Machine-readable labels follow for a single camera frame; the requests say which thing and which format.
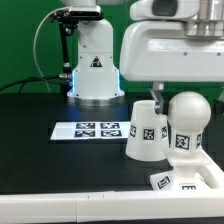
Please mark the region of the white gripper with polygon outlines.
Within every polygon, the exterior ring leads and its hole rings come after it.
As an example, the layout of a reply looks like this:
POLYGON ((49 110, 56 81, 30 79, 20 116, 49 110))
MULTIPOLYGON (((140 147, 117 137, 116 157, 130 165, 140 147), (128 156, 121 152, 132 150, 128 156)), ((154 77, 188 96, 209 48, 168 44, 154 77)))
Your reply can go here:
POLYGON ((224 38, 185 36, 181 22, 136 22, 124 33, 119 65, 128 81, 154 81, 155 112, 167 115, 163 82, 224 81, 224 38))

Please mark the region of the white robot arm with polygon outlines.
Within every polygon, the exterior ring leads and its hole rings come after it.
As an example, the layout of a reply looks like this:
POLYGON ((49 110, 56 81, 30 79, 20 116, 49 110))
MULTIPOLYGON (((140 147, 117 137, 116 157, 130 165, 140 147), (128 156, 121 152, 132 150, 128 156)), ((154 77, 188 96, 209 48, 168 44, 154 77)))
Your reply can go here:
POLYGON ((103 5, 122 0, 60 0, 68 25, 78 26, 78 64, 72 98, 110 100, 128 81, 224 82, 224 0, 137 0, 125 30, 118 67, 113 28, 103 5))

